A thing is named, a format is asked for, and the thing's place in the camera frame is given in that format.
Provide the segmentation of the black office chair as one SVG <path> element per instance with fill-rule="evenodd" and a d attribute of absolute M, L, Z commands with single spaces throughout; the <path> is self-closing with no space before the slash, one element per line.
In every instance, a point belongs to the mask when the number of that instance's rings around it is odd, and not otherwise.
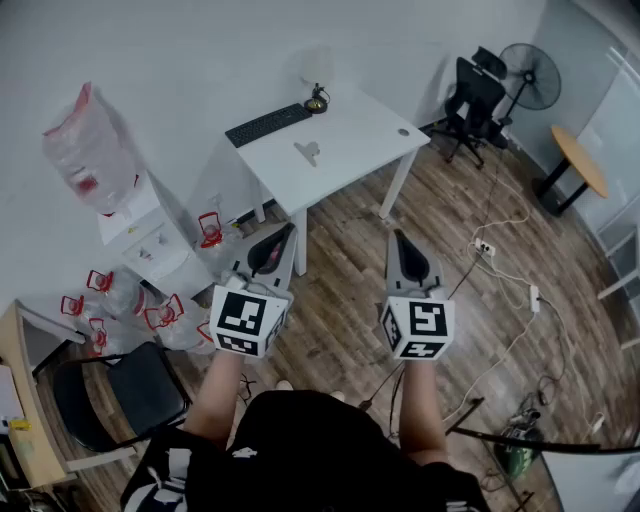
<path fill-rule="evenodd" d="M 498 149 L 507 148 L 502 130 L 512 124 L 512 119 L 508 115 L 494 118 L 494 111 L 506 96 L 501 83 L 506 75 L 506 64 L 482 46 L 471 60 L 456 59 L 455 90 L 444 104 L 444 129 L 434 126 L 428 130 L 429 136 L 438 134 L 457 141 L 447 163 L 464 145 L 477 158 L 476 168 L 482 169 L 485 162 L 477 151 L 479 147 L 492 144 Z"/>

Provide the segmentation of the person's left forearm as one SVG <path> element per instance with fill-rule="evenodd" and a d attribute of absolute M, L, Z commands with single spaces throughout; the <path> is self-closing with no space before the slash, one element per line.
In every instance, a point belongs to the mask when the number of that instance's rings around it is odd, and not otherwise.
<path fill-rule="evenodd" d="M 245 358 L 217 351 L 189 408 L 183 430 L 224 451 L 236 411 Z"/>

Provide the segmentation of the white desk lamp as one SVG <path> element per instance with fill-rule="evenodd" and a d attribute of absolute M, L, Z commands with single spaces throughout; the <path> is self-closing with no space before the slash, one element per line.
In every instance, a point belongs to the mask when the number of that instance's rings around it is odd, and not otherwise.
<path fill-rule="evenodd" d="M 300 78 L 312 87 L 311 96 L 305 101 L 304 107 L 312 115 L 327 111 L 331 96 L 326 87 L 333 76 L 334 62 L 330 46 L 317 45 L 302 52 Z"/>

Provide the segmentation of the person's right forearm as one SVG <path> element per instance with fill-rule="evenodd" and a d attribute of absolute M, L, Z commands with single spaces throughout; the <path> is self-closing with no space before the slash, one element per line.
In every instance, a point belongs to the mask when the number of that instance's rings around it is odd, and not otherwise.
<path fill-rule="evenodd" d="M 420 466 L 449 464 L 434 365 L 407 361 L 399 417 L 401 452 Z"/>

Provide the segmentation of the pile of empty water jugs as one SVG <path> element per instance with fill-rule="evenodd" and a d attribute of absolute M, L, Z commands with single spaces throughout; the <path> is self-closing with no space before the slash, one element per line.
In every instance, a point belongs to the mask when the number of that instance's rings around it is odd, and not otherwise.
<path fill-rule="evenodd" d="M 216 350 L 210 311 L 186 295 L 160 300 L 125 268 L 92 270 L 86 288 L 86 294 L 62 296 L 60 313 L 90 339 L 95 357 L 129 353 L 155 339 L 174 351 L 208 355 Z"/>

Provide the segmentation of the round wooden table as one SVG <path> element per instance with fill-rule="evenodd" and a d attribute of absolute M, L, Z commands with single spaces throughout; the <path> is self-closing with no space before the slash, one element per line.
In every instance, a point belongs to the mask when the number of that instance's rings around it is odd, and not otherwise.
<path fill-rule="evenodd" d="M 551 126 L 551 134 L 562 153 L 562 159 L 544 179 L 532 180 L 534 196 L 542 208 L 556 217 L 561 216 L 588 189 L 600 198 L 607 199 L 609 188 L 604 174 L 576 137 L 558 125 Z M 570 196 L 559 201 L 553 187 L 570 167 L 575 169 L 582 183 Z"/>

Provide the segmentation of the black standing fan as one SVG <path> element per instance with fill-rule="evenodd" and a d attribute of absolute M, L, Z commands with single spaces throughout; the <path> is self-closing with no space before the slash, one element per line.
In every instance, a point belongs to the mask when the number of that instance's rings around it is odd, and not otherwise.
<path fill-rule="evenodd" d="M 499 120 L 502 127 L 512 123 L 515 107 L 541 111 L 552 107 L 562 89 L 559 70 L 551 57 L 540 48 L 526 43 L 514 43 L 500 54 L 506 66 L 503 87 L 511 101 Z"/>

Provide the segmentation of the green bag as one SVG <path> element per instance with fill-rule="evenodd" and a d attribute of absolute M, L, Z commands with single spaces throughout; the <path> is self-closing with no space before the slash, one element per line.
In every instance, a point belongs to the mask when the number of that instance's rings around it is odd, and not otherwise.
<path fill-rule="evenodd" d="M 496 443 L 493 452 L 500 467 L 511 479 L 517 479 L 527 472 L 540 456 L 538 449 L 513 443 Z"/>

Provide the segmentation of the black folding chair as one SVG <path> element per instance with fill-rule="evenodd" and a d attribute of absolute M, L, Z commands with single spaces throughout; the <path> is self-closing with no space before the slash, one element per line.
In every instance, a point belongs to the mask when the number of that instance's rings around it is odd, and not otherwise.
<path fill-rule="evenodd" d="M 102 365 L 115 399 L 134 432 L 116 441 L 102 424 L 85 385 L 83 368 Z M 151 438 L 183 421 L 191 399 L 175 373 L 165 350 L 145 342 L 121 355 L 67 361 L 53 375 L 53 393 L 68 433 L 84 448 L 106 453 Z"/>

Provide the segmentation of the person's black shirt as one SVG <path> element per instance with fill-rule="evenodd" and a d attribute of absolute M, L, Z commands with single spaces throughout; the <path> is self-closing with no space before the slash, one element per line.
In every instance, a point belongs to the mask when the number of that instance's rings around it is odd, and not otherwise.
<path fill-rule="evenodd" d="M 155 435 L 122 512 L 490 512 L 477 478 L 421 466 L 366 413 L 316 391 L 268 391 L 230 448 L 182 429 Z"/>

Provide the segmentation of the white frame stool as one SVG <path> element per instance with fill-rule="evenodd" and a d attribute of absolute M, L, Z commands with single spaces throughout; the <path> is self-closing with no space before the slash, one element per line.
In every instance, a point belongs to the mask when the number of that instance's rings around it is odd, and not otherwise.
<path fill-rule="evenodd" d="M 633 305 L 635 299 L 640 300 L 640 225 L 633 227 L 625 236 L 608 248 L 605 256 L 614 269 L 617 269 L 616 263 L 620 263 L 621 269 L 626 270 L 626 273 L 623 273 L 611 286 L 599 292 L 597 298 L 602 301 L 623 290 L 640 325 L 640 306 Z M 637 345 L 640 345 L 640 332 L 629 340 L 622 341 L 620 348 L 625 351 Z"/>

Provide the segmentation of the white water dispenser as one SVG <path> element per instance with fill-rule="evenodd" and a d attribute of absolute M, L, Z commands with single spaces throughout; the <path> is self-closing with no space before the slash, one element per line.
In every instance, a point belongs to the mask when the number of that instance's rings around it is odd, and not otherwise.
<path fill-rule="evenodd" d="M 104 246 L 166 296 L 191 298 L 214 281 L 149 173 L 139 177 L 125 208 L 99 215 L 98 226 Z"/>

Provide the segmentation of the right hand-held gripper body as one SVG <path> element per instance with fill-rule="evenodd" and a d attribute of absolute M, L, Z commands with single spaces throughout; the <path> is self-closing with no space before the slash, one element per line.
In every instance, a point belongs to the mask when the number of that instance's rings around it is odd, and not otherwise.
<path fill-rule="evenodd" d="M 454 340 L 455 303 L 445 288 L 399 290 L 386 296 L 380 325 L 396 360 L 435 361 Z"/>

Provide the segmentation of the white table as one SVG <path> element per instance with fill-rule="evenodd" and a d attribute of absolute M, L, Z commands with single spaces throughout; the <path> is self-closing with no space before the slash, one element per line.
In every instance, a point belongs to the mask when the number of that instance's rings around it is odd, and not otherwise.
<path fill-rule="evenodd" d="M 402 136 L 398 129 L 409 131 Z M 312 167 L 294 143 L 316 141 L 320 154 Z M 251 172 L 254 212 L 264 220 L 266 189 L 298 231 L 294 267 L 307 271 L 307 210 L 327 196 L 396 161 L 395 175 L 378 215 L 385 219 L 397 199 L 418 151 L 430 138 L 412 123 L 363 91 L 342 86 L 323 114 L 276 131 L 236 149 Z"/>

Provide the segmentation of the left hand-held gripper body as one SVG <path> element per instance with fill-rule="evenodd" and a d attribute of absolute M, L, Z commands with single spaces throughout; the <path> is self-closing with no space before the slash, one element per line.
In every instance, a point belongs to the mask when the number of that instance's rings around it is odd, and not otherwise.
<path fill-rule="evenodd" d="M 284 327 L 294 297 L 229 271 L 214 287 L 209 332 L 218 350 L 263 358 Z"/>

